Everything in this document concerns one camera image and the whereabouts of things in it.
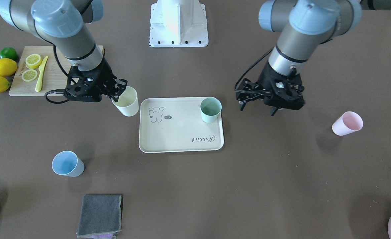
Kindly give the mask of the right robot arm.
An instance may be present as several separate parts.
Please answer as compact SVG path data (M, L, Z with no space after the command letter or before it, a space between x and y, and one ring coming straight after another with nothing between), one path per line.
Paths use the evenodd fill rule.
M3 20L51 43L70 62L67 85L52 91L67 101L100 102L105 95L117 102L127 87L85 26L103 15L101 0L0 0Z

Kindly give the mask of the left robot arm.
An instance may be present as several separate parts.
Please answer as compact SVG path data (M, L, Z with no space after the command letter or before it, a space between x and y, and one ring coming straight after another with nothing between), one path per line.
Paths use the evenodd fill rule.
M315 49L347 33L361 20L358 0L268 0L259 11L260 26L279 32L276 45L258 80L244 76L236 82L236 100L242 111L250 101L262 100L271 106L273 116L279 109L300 110L305 100L300 72Z

